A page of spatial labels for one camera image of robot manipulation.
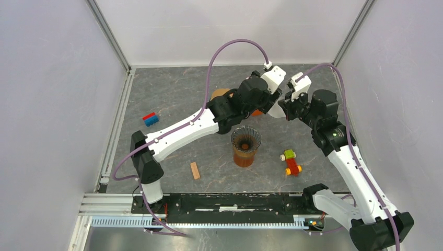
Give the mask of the brown paper coffee filter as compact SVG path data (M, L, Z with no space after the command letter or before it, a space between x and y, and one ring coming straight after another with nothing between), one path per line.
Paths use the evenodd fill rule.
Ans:
M211 98L209 99L209 101L212 101L213 99L217 98L217 97L226 97L226 99L228 101L230 101L232 99L232 96L234 95L234 92L236 91L235 88L219 88L216 89L212 95Z

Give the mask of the orange glass carafe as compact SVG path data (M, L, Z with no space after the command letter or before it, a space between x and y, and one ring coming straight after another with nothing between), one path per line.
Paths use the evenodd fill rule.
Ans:
M249 167L254 162L255 153L248 153L247 155L240 155L234 153L233 160L239 167Z

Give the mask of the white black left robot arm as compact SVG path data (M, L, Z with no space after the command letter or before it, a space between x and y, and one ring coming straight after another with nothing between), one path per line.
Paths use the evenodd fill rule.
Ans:
M199 138L228 133L256 110L267 113L282 94L279 86L285 76L286 72L278 66L263 74L254 71L238 88L214 97L186 119L147 135L135 132L131 145L135 153L131 159L139 175L145 208L158 213L164 207L160 184L164 171L160 162Z

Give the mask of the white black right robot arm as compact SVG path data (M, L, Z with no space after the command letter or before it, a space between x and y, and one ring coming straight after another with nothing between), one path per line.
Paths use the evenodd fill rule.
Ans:
M313 142L339 171L356 202L352 206L326 185L316 184L303 190L302 208L330 215L348 230L358 250L399 249L414 220L409 212L400 212L375 182L355 139L338 120L336 93L325 89L311 97L306 92L287 93L278 105L288 121L299 119L311 128Z

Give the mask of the orange coffee filter box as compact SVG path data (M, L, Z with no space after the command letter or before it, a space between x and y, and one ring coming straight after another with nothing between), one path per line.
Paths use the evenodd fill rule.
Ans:
M257 109L251 115L253 117L257 117L257 116L263 115L263 112L261 112L260 110Z

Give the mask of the colourful toy car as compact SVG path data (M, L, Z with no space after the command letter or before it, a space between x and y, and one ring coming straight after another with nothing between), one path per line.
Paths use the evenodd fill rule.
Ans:
M280 156L280 160L285 162L287 167L285 168L285 173L287 176L293 175L298 176L302 172L302 167L296 162L296 154L293 150L288 149L283 152Z

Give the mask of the small wooden block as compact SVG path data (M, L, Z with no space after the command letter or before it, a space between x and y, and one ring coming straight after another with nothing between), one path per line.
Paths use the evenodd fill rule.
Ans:
M193 178L195 180L200 179L201 178L200 177L200 172L199 172L199 169L198 169L198 166L197 166L196 162L192 162L190 164L190 166L191 166L191 171L192 171Z

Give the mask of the red blue small object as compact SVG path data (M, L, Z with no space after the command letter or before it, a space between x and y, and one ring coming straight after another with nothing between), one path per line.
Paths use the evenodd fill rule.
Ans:
M142 120L143 120L145 126L150 127L153 124L157 123L159 121L159 118L155 112L151 112L150 114L142 117Z

